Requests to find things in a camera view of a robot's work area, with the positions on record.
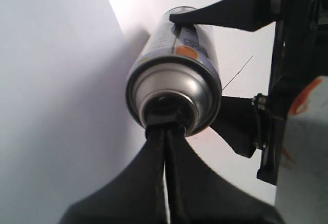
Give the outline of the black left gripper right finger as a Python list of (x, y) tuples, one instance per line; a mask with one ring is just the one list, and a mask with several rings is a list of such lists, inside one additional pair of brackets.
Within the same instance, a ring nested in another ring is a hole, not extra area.
[(171, 14), (177, 25), (212, 25), (255, 32), (274, 21), (271, 0), (221, 0), (190, 12)]

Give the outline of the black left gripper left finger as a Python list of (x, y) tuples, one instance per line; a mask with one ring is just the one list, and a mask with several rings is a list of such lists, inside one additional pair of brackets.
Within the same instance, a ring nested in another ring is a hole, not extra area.
[(251, 158), (256, 149), (254, 141), (258, 136), (252, 99), (223, 96), (212, 129), (236, 154)]

